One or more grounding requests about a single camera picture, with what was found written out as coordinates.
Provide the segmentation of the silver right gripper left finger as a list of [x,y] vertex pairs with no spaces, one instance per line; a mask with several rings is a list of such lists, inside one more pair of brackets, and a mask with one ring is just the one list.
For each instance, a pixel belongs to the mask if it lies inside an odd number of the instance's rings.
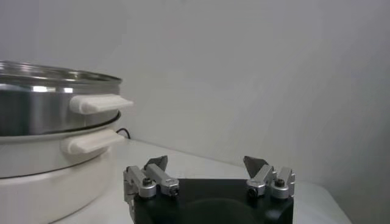
[[179,194],[179,180],[170,177],[166,172],[168,156],[151,158],[142,169],[128,166],[123,171],[124,200],[130,202],[138,196],[145,199],[154,198],[157,190],[169,197]]

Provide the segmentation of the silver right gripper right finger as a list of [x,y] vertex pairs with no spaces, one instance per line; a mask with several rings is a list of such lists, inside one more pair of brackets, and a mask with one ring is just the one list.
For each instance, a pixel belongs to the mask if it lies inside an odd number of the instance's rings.
[[294,196],[296,175],[291,168],[282,167],[278,172],[264,159],[251,156],[245,156],[243,163],[250,177],[246,181],[250,198],[270,194],[272,198],[285,200]]

